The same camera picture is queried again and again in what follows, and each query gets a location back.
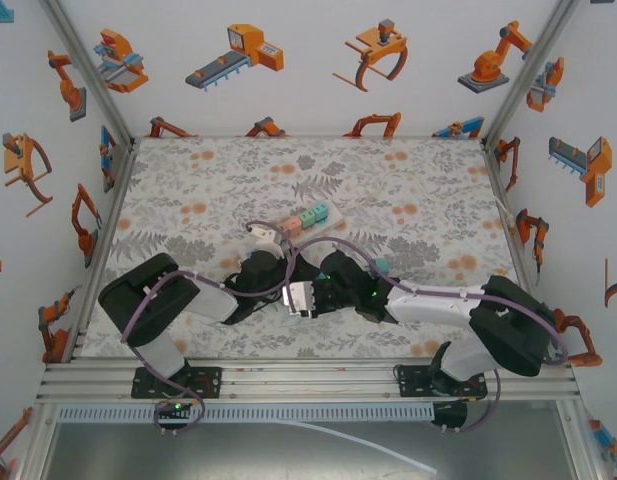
metal mounting plate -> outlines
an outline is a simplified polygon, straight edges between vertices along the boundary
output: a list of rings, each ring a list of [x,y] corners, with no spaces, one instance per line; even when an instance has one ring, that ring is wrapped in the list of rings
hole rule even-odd
[[[435,397],[443,398],[432,390],[428,366],[425,365],[397,365],[395,376],[399,382],[399,393],[402,397]],[[486,379],[482,375],[475,375],[461,388],[461,398],[482,399],[488,395]]]
[[[186,376],[188,387],[201,398],[219,398],[221,368],[190,367]],[[130,396],[135,399],[164,399],[179,395],[179,390],[160,382],[144,367],[135,370]]]

conveyor belt illustration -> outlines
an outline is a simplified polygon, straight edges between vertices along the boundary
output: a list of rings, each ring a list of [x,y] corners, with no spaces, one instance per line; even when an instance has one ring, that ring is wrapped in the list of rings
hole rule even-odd
[[[234,24],[228,27],[228,39],[231,50],[188,75],[188,85],[207,91],[210,85],[217,85],[232,72],[239,73],[244,66],[262,64],[275,71],[284,68],[283,51],[265,42],[262,30],[248,24]]]

floral tablecloth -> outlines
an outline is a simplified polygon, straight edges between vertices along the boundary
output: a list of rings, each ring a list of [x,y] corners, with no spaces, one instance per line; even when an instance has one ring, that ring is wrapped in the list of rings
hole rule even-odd
[[[515,277],[476,140],[145,139],[106,263],[108,282],[159,252],[222,280],[239,269],[243,224],[332,200],[345,221],[329,232],[385,257],[391,275],[471,285]],[[333,250],[307,250],[314,264]],[[281,303],[236,326],[183,312],[170,327],[189,357],[430,356],[468,333],[425,322],[373,324],[352,310],[306,319]],[[82,356],[132,356],[99,304]]]

teal block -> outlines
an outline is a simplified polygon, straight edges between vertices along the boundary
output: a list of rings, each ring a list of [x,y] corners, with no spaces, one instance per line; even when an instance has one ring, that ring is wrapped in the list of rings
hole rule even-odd
[[[390,264],[388,263],[388,260],[386,260],[384,257],[373,258],[372,263],[374,263],[375,266],[377,266],[379,270],[381,270],[381,273],[383,273],[384,275],[390,275]],[[377,278],[379,276],[377,275],[377,272],[372,269],[370,270],[370,275],[373,278]]]
[[[313,207],[312,211],[315,214],[315,221],[321,222],[328,218],[328,205],[325,203],[320,203],[316,207]]]
[[[299,215],[299,220],[301,220],[301,228],[304,230],[312,227],[317,221],[315,218],[315,212],[312,210],[306,210],[304,213]]]

aluminum frame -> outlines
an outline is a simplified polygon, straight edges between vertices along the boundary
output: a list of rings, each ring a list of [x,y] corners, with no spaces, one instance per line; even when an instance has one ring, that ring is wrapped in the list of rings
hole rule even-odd
[[[66,44],[69,54],[80,66],[86,83],[104,110],[120,140],[130,148],[132,137],[125,122],[108,95],[94,65],[87,56],[77,33],[58,0],[39,0],[41,5]],[[510,94],[496,116],[485,144],[485,159],[495,195],[509,209],[503,184],[498,174],[493,152],[501,134],[521,104],[536,73],[565,28],[581,0],[559,0],[551,18],[544,27],[528,61],[515,80]],[[136,401],[129,397],[134,369],[139,362],[134,359],[85,359],[79,355],[79,340],[83,339],[88,319],[94,306],[101,274],[126,188],[131,177],[134,155],[126,155],[113,200],[107,228],[101,240],[101,248],[95,257],[93,274],[86,290],[86,299],[79,315],[78,324],[72,329],[64,362],[49,365],[44,374],[35,405],[31,425],[32,435],[20,446],[27,451],[20,456],[20,465],[13,472],[13,479],[44,478],[47,459],[54,448],[55,429],[61,405],[65,403],[126,403]],[[507,229],[506,239],[520,284],[530,293],[534,285],[521,256],[521,243],[517,235]],[[222,395],[216,403],[295,403],[295,402],[415,402],[430,399],[402,399],[392,368],[397,363],[425,364],[425,359],[381,360],[227,360],[191,359],[194,366],[218,365],[225,369]],[[489,390],[493,391],[493,377],[486,375]],[[508,400],[554,400],[562,422],[564,437],[573,461],[573,470],[581,480],[603,478],[601,459],[595,456],[592,436],[586,429],[586,413],[579,390],[568,365],[545,367],[536,378],[518,377],[502,372],[502,401]]]

